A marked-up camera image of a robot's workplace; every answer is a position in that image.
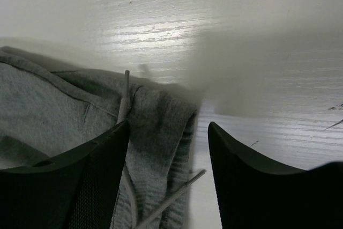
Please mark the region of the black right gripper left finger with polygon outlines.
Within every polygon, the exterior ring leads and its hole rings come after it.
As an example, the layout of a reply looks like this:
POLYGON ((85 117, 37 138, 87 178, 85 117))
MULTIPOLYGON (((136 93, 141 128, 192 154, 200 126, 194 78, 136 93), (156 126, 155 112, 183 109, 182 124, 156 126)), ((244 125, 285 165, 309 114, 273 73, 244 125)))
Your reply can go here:
POLYGON ((1 228, 109 228, 129 133, 124 121, 33 166, 1 170, 1 228))

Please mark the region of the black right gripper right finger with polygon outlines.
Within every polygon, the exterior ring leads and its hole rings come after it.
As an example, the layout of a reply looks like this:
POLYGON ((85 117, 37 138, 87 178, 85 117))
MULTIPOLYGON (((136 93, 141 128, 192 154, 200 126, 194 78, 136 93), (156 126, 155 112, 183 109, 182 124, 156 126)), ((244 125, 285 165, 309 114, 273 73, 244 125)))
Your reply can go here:
POLYGON ((223 228, 342 228, 342 162, 292 167, 214 122, 208 145, 223 228))

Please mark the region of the grey shorts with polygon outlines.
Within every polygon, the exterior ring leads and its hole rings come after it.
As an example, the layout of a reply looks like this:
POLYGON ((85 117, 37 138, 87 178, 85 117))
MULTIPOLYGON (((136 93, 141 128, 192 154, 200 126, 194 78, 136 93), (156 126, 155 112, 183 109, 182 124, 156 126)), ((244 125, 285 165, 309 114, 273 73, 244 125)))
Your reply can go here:
POLYGON ((32 165, 130 124, 111 228, 133 228, 189 178, 196 107, 104 71, 58 71, 45 57, 1 48, 1 168, 32 165))

